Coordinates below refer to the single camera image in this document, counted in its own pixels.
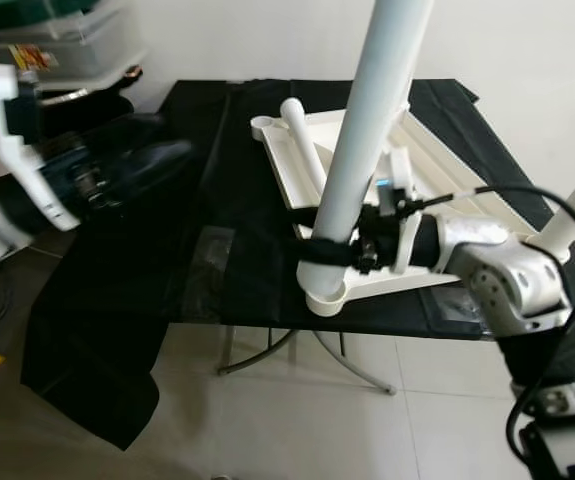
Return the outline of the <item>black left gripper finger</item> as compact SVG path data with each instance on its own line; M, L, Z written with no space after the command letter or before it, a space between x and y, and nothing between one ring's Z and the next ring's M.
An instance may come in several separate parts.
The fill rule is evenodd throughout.
M190 142L150 143L107 161L107 192L113 198L139 198L186 168Z
M101 145L149 145L164 131L165 122L158 115L140 113L122 115L101 127Z

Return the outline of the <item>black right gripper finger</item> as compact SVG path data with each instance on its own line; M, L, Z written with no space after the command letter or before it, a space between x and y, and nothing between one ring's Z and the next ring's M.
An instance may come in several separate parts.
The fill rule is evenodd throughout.
M300 261L325 266L352 266L360 260L360 252L350 243L325 238L297 239Z

